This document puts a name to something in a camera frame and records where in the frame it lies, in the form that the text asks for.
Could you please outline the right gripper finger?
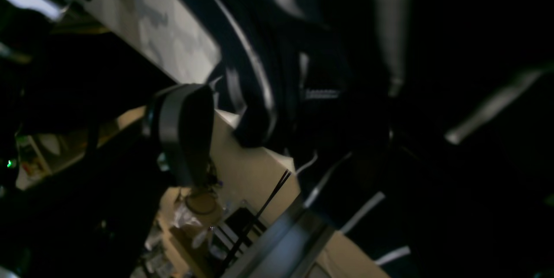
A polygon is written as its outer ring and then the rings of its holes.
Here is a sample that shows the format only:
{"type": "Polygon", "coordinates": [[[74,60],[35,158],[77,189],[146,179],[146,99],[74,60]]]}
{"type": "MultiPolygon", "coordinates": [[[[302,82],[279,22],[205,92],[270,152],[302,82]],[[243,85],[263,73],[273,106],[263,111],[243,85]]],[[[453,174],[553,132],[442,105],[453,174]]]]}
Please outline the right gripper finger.
{"type": "Polygon", "coordinates": [[[1,198],[3,278],[128,278],[169,187],[202,187],[212,89],[160,91],[142,120],[58,174],[1,198]]]}

